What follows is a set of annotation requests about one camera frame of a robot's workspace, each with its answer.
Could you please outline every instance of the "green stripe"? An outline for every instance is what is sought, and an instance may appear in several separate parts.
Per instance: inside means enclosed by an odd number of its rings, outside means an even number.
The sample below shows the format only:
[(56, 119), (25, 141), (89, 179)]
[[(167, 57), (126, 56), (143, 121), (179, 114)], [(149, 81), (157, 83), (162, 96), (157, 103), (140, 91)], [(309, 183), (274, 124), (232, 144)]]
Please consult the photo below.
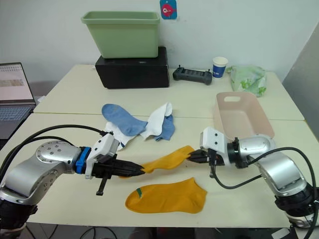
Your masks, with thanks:
[(139, 194), (139, 197), (141, 198), (141, 197), (142, 197), (142, 191), (141, 191), (141, 189), (138, 188), (136, 191), (137, 191), (137, 193)]

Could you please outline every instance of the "black box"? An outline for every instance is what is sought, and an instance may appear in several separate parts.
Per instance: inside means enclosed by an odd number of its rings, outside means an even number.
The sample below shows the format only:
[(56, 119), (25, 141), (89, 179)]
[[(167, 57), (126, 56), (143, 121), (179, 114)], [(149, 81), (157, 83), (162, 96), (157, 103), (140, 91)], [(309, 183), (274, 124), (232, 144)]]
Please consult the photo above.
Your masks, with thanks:
[(95, 63), (103, 86), (108, 89), (162, 88), (169, 86), (167, 54), (159, 47), (156, 58), (116, 58)]

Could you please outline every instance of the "remote controller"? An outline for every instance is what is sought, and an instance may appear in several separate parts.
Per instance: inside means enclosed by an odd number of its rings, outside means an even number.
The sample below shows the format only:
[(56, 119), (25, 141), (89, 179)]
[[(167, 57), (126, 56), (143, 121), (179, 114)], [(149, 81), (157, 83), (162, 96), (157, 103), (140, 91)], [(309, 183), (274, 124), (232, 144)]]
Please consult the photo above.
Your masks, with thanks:
[(173, 73), (174, 80), (186, 80), (186, 81), (194, 81), (194, 82), (202, 82), (206, 85), (210, 85), (212, 81), (212, 74), (208, 71), (193, 71), (187, 70), (184, 67), (179, 67)]

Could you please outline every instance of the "tray handle hole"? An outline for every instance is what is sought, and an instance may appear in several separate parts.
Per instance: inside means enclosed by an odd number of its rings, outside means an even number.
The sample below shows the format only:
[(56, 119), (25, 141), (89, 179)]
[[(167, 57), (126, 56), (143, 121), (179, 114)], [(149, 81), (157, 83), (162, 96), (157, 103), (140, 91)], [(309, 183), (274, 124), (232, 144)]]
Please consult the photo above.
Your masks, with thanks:
[(225, 102), (238, 102), (240, 101), (240, 97), (239, 96), (227, 96), (224, 98)]

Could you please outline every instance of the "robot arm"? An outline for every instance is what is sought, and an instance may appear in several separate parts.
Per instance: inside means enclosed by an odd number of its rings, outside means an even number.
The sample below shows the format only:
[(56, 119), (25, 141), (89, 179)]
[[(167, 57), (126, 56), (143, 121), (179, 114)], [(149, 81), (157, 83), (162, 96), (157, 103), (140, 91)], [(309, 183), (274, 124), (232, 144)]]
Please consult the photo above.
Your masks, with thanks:
[[(200, 147), (208, 151), (206, 160), (203, 151), (197, 151), (189, 160), (206, 161), (213, 167), (235, 164), (237, 168), (245, 168), (258, 156), (275, 149), (275, 142), (262, 134), (228, 142), (223, 133), (208, 127), (201, 134)], [(313, 202), (316, 199), (313, 197), (312, 186), (307, 183), (295, 163), (285, 154), (274, 152), (254, 164), (275, 194), (276, 206), (285, 211), (294, 226), (309, 228), (314, 217)]]
[(144, 174), (142, 166), (116, 159), (118, 144), (108, 133), (92, 149), (75, 147), (63, 141), (41, 145), (30, 159), (17, 165), (7, 175), (0, 188), (1, 230), (16, 232), (19, 228), (23, 229), (29, 216), (36, 213), (36, 205), (63, 173), (85, 174), (88, 179), (102, 178), (97, 195), (103, 195), (105, 183), (112, 175)]

